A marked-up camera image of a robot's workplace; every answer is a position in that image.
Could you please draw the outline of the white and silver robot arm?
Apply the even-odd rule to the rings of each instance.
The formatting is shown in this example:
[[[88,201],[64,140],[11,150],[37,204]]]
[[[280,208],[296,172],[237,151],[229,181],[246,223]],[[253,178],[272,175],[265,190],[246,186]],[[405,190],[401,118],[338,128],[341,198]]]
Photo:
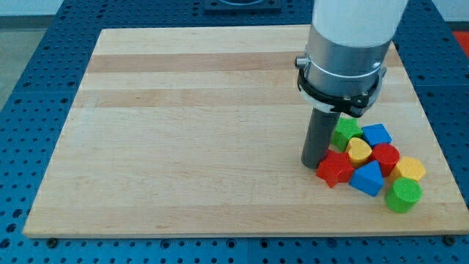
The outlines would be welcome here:
[[[407,0],[315,0],[298,89],[313,109],[361,117],[377,100]]]

